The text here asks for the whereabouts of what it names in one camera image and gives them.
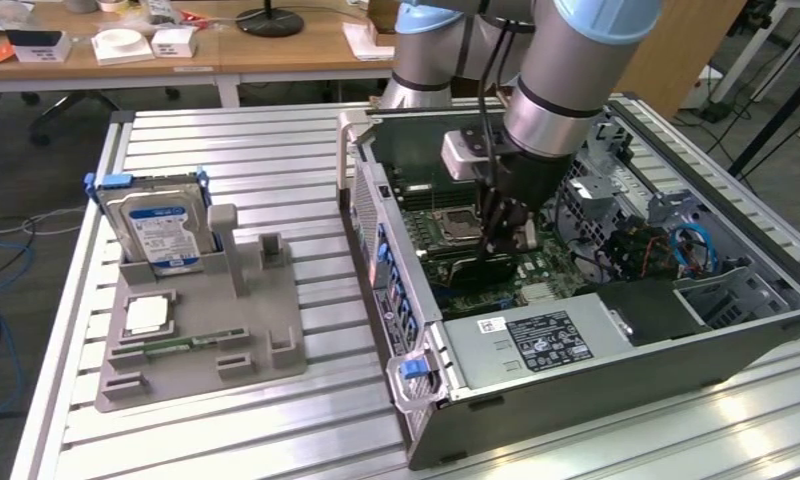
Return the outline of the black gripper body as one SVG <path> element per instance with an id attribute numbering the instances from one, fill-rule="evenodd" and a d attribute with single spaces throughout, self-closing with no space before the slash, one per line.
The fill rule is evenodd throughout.
<path id="1" fill-rule="evenodd" d="M 500 155 L 489 164 L 483 205 L 515 201 L 539 210 L 555 195 L 572 162 L 572 154 L 545 156 L 517 150 Z"/>

